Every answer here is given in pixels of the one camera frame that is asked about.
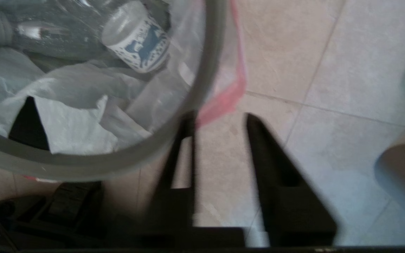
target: tile grout line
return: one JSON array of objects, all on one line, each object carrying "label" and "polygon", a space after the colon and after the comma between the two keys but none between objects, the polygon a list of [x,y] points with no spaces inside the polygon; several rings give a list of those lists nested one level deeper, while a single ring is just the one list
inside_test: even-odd
[{"label": "tile grout line", "polygon": [[291,125],[291,129],[290,129],[290,131],[288,132],[288,135],[287,135],[286,138],[285,138],[285,142],[283,143],[283,148],[285,148],[285,147],[287,146],[287,143],[288,143],[288,141],[290,140],[290,136],[291,136],[291,134],[293,134],[293,130],[294,130],[295,126],[296,126],[296,123],[297,123],[298,120],[299,120],[299,116],[301,115],[302,108],[303,108],[303,106],[301,106],[301,107],[299,108],[298,112],[296,113],[295,120],[294,120],[293,124]]},{"label": "tile grout line", "polygon": [[387,210],[387,208],[389,207],[389,205],[392,203],[392,199],[388,200],[387,204],[385,204],[384,208],[382,209],[382,211],[378,214],[378,216],[376,216],[376,219],[374,219],[374,221],[371,223],[370,227],[367,229],[367,231],[364,233],[364,235],[362,235],[362,237],[360,237],[360,239],[358,240],[357,243],[361,243],[363,242],[363,240],[365,240],[366,235],[368,234],[368,232],[370,232],[371,228],[373,227],[373,225],[378,222],[379,218],[381,218],[381,216],[384,214],[384,212]]},{"label": "tile grout line", "polygon": [[344,1],[343,1],[343,4],[342,4],[342,6],[341,6],[341,8],[340,8],[340,11],[339,11],[339,16],[335,19],[334,25],[332,26],[332,30],[331,30],[331,32],[329,33],[328,41],[326,42],[326,45],[325,45],[325,47],[324,47],[324,49],[323,49],[323,53],[322,53],[322,55],[321,55],[321,58],[320,58],[320,60],[319,60],[319,62],[318,62],[318,64],[317,64],[317,66],[316,66],[316,68],[315,68],[314,75],[312,76],[312,78],[311,78],[311,80],[310,80],[309,87],[307,88],[306,93],[305,93],[305,95],[304,95],[304,99],[302,100],[303,103],[306,102],[307,96],[309,95],[309,91],[310,91],[310,89],[312,88],[312,84],[314,83],[316,74],[317,74],[318,71],[320,70],[321,63],[323,62],[323,60],[324,60],[324,58],[325,58],[325,55],[326,55],[326,51],[328,50],[329,44],[331,43],[332,35],[334,34],[334,31],[335,31],[335,29],[336,29],[336,27],[337,27],[337,24],[339,23],[339,19],[341,18],[342,14],[343,14],[343,10],[344,10],[344,8],[345,8],[346,1],[347,1],[347,0],[344,0]]},{"label": "tile grout line", "polygon": [[248,232],[246,232],[246,240],[248,240],[248,238],[249,238],[249,233],[251,232],[252,225],[254,224],[254,221],[256,220],[256,217],[259,214],[259,211],[260,211],[260,206],[257,208],[254,218],[252,218],[251,225],[249,225],[249,228],[248,228]]},{"label": "tile grout line", "polygon": [[311,107],[311,108],[318,109],[318,110],[323,110],[323,111],[327,111],[327,112],[334,112],[334,113],[346,115],[346,116],[349,116],[349,117],[356,117],[356,118],[360,118],[360,119],[371,120],[371,121],[378,122],[378,123],[384,123],[384,124],[388,124],[388,125],[393,125],[393,126],[400,127],[400,128],[405,128],[405,125],[399,125],[399,124],[386,122],[386,121],[382,121],[382,120],[378,120],[378,119],[373,119],[373,118],[364,117],[364,116],[360,116],[360,115],[354,115],[354,114],[350,114],[350,113],[347,113],[347,112],[340,112],[340,111],[336,111],[336,110],[332,110],[332,109],[322,108],[322,107],[318,107],[318,106],[314,106],[314,105],[310,105],[310,104],[305,104],[305,103],[301,103],[301,102],[292,101],[292,100],[289,100],[289,99],[278,98],[278,97],[274,97],[274,96],[270,96],[270,95],[264,95],[264,94],[256,93],[256,92],[253,92],[253,91],[247,91],[246,94],[250,95],[250,96],[255,96],[255,97],[263,97],[263,98],[267,98],[267,99],[280,100],[280,101],[283,101],[283,102],[286,102],[286,103],[299,104],[299,105],[302,105],[302,106]]}]

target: tile floor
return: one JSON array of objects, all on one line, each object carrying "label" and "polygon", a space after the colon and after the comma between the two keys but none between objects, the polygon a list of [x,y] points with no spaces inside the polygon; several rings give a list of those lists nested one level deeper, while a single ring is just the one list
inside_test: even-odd
[{"label": "tile floor", "polygon": [[[199,138],[198,226],[241,226],[265,246],[243,113],[266,119],[340,223],[338,245],[405,245],[405,214],[373,163],[405,142],[405,1],[237,0],[249,86]],[[146,207],[163,158],[105,182],[116,210]],[[0,170],[0,199],[56,184]]]}]

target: water bottle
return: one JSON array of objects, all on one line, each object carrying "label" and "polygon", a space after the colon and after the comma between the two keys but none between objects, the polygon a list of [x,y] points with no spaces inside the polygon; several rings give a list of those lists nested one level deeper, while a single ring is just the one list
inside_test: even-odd
[{"label": "water bottle", "polygon": [[[55,0],[56,5],[66,13],[101,36],[104,24],[127,2],[132,0]],[[142,0],[157,23],[164,29],[170,28],[168,4],[163,0]]]},{"label": "water bottle", "polygon": [[138,0],[118,8],[104,25],[101,41],[139,73],[159,69],[170,45],[167,34]]},{"label": "water bottle", "polygon": [[0,46],[63,59],[93,59],[106,49],[99,38],[52,5],[0,12]]}]

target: plastic trash bag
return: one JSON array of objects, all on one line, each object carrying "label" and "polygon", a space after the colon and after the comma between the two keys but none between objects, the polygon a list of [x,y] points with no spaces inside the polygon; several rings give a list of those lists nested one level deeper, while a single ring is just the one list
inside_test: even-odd
[{"label": "plastic trash bag", "polygon": [[[153,134],[187,96],[204,45],[204,1],[170,3],[169,59],[154,74],[136,73],[111,56],[65,67],[60,62],[53,71],[53,65],[42,68],[50,71],[44,74],[22,53],[0,48],[17,58],[0,59],[0,135],[8,136],[28,96],[35,99],[53,154],[107,154]],[[232,111],[245,90],[246,70],[235,1],[229,5],[220,66],[207,104],[200,111],[199,125]],[[6,73],[11,67],[16,70]],[[21,79],[15,87],[4,86],[15,82],[17,76]]]}]

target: bottle label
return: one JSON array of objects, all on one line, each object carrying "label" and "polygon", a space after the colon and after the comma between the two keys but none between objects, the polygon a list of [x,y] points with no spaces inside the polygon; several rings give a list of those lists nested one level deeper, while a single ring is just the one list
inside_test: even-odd
[{"label": "bottle label", "polygon": [[133,70],[147,73],[161,66],[169,46],[167,34],[148,13],[127,38],[108,48]]}]

